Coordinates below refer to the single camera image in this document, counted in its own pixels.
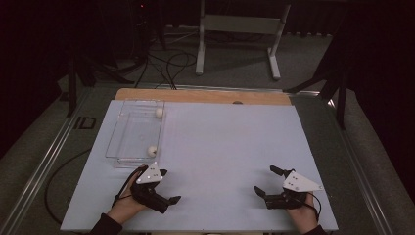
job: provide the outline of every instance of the black sleeve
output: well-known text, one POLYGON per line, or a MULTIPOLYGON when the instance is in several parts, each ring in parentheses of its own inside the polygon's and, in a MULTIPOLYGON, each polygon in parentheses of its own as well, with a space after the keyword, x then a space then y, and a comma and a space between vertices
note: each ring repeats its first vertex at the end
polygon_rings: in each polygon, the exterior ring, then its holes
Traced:
POLYGON ((313 230, 304 233, 304 235, 327 235, 327 233, 323 230, 323 228, 318 225, 313 230))
POLYGON ((90 235, 116 235, 122 230, 122 226, 108 217, 101 214, 101 219, 92 228, 90 235))

